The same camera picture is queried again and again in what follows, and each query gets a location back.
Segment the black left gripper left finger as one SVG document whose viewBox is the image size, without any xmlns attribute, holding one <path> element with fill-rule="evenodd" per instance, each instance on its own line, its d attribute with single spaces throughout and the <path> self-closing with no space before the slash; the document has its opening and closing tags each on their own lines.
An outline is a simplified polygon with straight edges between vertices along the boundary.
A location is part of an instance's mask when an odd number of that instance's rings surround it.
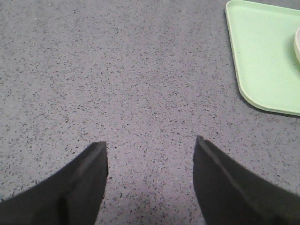
<svg viewBox="0 0 300 225">
<path fill-rule="evenodd" d="M 0 204 L 2 225 L 93 225 L 108 176 L 106 142 L 94 142 L 51 177 Z"/>
</svg>

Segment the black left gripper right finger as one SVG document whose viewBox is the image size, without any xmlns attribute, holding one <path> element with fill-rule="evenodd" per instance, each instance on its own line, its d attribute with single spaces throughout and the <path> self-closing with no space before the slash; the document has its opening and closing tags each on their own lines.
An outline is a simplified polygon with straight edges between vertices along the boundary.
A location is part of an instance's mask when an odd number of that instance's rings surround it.
<svg viewBox="0 0 300 225">
<path fill-rule="evenodd" d="M 300 197 L 252 173 L 197 136 L 193 184 L 208 225 L 298 225 Z"/>
</svg>

